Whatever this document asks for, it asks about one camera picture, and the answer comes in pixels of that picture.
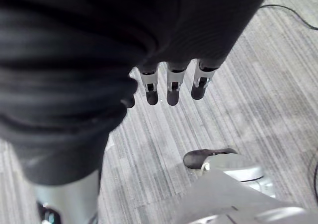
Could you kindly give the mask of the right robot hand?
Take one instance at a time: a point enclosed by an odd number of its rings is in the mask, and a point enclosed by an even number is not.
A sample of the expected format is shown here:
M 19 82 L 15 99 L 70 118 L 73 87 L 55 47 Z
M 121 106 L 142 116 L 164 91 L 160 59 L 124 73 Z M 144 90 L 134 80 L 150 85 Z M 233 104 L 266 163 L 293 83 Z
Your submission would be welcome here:
M 215 71 L 264 0 L 0 0 L 0 136 L 35 190 L 38 223 L 95 224 L 109 134 L 134 106 L 140 72 L 150 105 L 167 63 L 167 102 Z

